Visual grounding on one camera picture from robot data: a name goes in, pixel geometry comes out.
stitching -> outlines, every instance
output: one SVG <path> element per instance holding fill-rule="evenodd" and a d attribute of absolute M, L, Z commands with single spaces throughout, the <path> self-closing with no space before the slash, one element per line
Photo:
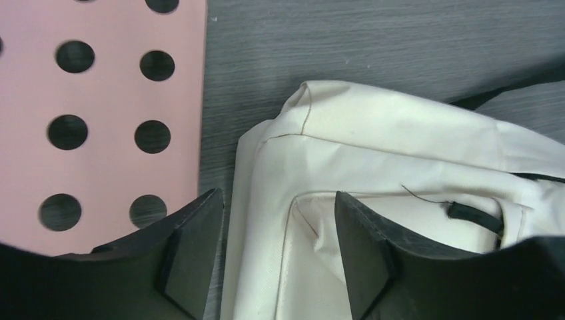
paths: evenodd
<path fill-rule="evenodd" d="M 520 228 L 518 229 L 518 236 L 516 236 L 516 241 L 522 238 L 522 234 L 524 232 L 524 226 L 526 224 L 526 214 L 524 213 L 524 207 L 521 207 L 522 210 L 522 218 L 520 220 Z"/>
<path fill-rule="evenodd" d="M 279 272 L 279 290 L 277 291 L 277 304 L 275 305 L 275 314 L 273 315 L 273 319 L 278 319 L 279 313 L 279 305 L 282 305 L 284 302 L 284 296 L 281 295 L 281 291 L 284 290 L 286 287 L 286 279 L 288 278 L 288 259 L 284 258 L 284 252 L 286 251 L 287 245 L 292 246 L 292 241 L 287 241 L 286 236 L 288 234 L 288 222 L 290 221 L 290 212 L 292 211 L 292 207 L 296 205 L 294 203 L 294 199 L 292 200 L 293 204 L 288 208 L 288 214 L 286 215 L 286 226 L 284 227 L 284 237 L 282 243 L 282 257 L 281 257 L 281 269 L 284 268 L 284 276 L 282 272 Z"/>
<path fill-rule="evenodd" d="M 502 138 L 500 136 L 500 130 L 498 130 L 498 122 L 495 120 L 494 131 L 496 134 L 496 145 L 498 146 L 498 160 L 500 161 L 501 171 L 506 171 L 506 158 L 504 157 L 504 146 L 502 144 Z"/>
<path fill-rule="evenodd" d="M 304 128 L 306 127 L 306 122 L 310 117 L 310 112 L 312 111 L 312 92 L 310 91 L 310 86 L 306 84 L 306 90 L 308 91 L 308 99 L 310 100 L 310 105 L 308 106 L 308 113 L 306 114 L 306 118 L 304 119 L 304 123 L 302 124 L 302 129 L 300 130 L 300 135 L 304 134 Z"/>
<path fill-rule="evenodd" d="M 298 211 L 298 213 L 300 213 L 302 220 L 304 220 L 304 222 L 310 227 L 310 229 L 312 229 L 312 232 L 316 235 L 316 238 L 319 238 L 320 236 L 316 232 L 316 229 L 314 229 L 314 227 L 310 224 L 310 221 L 308 221 L 308 219 L 306 219 L 306 217 L 304 216 L 304 213 L 302 213 L 302 210 L 300 210 L 300 205 L 298 204 L 298 197 L 294 198 L 294 201 L 296 201 L 296 210 Z"/>
<path fill-rule="evenodd" d="M 265 146 L 265 144 L 267 144 L 271 140 L 278 139 L 278 138 L 284 138 L 284 137 L 301 137 L 301 136 L 302 135 L 299 135 L 299 134 L 296 134 L 296 133 L 285 133 L 284 135 L 277 135 L 275 137 L 269 137 L 269 138 L 267 138 L 267 139 L 265 139 L 264 141 L 261 142 L 261 146 L 257 149 L 256 154 Z M 341 145 L 347 145 L 343 142 L 328 140 L 328 139 L 321 138 L 321 137 L 313 137 L 313 136 L 310 136 L 310 135 L 304 135 L 304 137 L 308 137 L 308 138 L 314 139 L 314 140 L 327 141 L 327 142 L 331 142 L 331 143 L 339 143 Z M 506 172 L 506 171 L 503 171 L 503 170 L 500 170 L 500 169 L 496 169 L 496 168 L 488 168 L 488 167 L 483 167 L 483 166 L 479 166 L 479 165 L 471 165 L 471 164 L 467 164 L 467 163 L 453 162 L 453 161 L 448 161 L 448 160 L 445 160 L 445 159 L 438 159 L 438 158 L 433 158 L 433 157 L 422 157 L 420 155 L 411 155 L 409 153 L 399 153 L 399 152 L 393 152 L 393 151 L 390 151 L 390 150 L 373 149 L 372 147 L 361 147 L 359 145 L 347 145 L 347 146 L 356 147 L 356 148 L 363 148 L 363 149 L 367 149 L 367 150 L 371 150 L 371 151 L 378 151 L 378 152 L 382 152 L 382 153 L 390 153 L 391 155 L 401 155 L 403 157 L 412 157 L 412 158 L 416 158 L 416 159 L 440 161 L 440 162 L 444 162 L 444 163 L 453 163 L 455 165 L 464 165 L 464 166 L 467 166 L 467 167 L 491 170 L 491 171 L 495 171 L 495 172 L 509 173 L 509 172 Z"/>

bag strap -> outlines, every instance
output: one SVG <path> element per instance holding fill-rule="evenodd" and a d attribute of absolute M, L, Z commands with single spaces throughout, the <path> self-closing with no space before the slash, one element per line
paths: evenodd
<path fill-rule="evenodd" d="M 536 73 L 535 75 L 528 77 L 524 80 L 518 81 L 511 85 L 500 87 L 495 90 L 479 93 L 477 95 L 473 95 L 471 97 L 459 99 L 456 101 L 451 102 L 451 105 L 456 107 L 461 107 L 467 110 L 477 110 L 481 105 L 487 103 L 489 100 L 497 97 L 499 94 L 523 89 L 525 87 L 531 87 L 533 85 L 540 85 L 543 83 L 553 83 L 565 80 L 565 63 L 561 63 L 557 65 L 555 68 L 551 70 L 544 70 L 542 72 Z"/>

circular hole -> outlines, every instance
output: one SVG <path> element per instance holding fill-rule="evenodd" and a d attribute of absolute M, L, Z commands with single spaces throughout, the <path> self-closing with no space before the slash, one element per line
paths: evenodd
<path fill-rule="evenodd" d="M 145 53 L 139 62 L 141 73 L 153 81 L 167 80 L 175 72 L 175 62 L 166 52 L 154 50 Z"/>
<path fill-rule="evenodd" d="M 94 50 L 82 41 L 68 41 L 59 46 L 55 60 L 61 69 L 69 73 L 81 73 L 94 64 Z"/>
<path fill-rule="evenodd" d="M 79 222 L 81 214 L 79 201 L 64 193 L 50 196 L 39 208 L 39 220 L 52 231 L 69 230 Z"/>
<path fill-rule="evenodd" d="M 51 144 L 61 150 L 73 150 L 80 147 L 87 139 L 88 127 L 76 115 L 62 115 L 55 118 L 47 129 Z"/>
<path fill-rule="evenodd" d="M 142 151 L 155 154 L 165 150 L 171 142 L 171 132 L 157 120 L 141 123 L 135 130 L 135 144 Z"/>
<path fill-rule="evenodd" d="M 156 195 L 143 195 L 135 199 L 129 208 L 129 219 L 140 229 L 165 216 L 167 216 L 167 206 Z"/>
<path fill-rule="evenodd" d="M 179 6 L 179 0 L 145 0 L 145 3 L 157 13 L 171 13 Z"/>

pink perforated panel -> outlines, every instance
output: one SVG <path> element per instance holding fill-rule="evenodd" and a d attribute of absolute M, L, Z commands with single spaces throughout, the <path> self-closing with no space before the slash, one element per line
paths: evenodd
<path fill-rule="evenodd" d="M 138 229 L 136 199 L 173 213 L 196 197 L 206 3 L 172 6 L 0 1 L 1 242 L 87 253 Z"/>

black plastic part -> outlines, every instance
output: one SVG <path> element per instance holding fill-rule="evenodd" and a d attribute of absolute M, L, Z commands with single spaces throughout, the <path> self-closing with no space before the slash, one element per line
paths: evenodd
<path fill-rule="evenodd" d="M 221 190 L 86 255 L 0 244 L 0 319 L 202 319 L 223 220 Z"/>
<path fill-rule="evenodd" d="M 473 222 L 487 230 L 499 234 L 504 228 L 504 223 L 501 219 L 493 217 L 488 213 L 477 208 L 462 205 L 461 203 L 453 202 L 447 209 L 447 216 L 452 219 L 465 220 Z"/>
<path fill-rule="evenodd" d="M 340 192 L 335 217 L 354 320 L 565 319 L 563 237 L 479 255 L 418 235 Z"/>

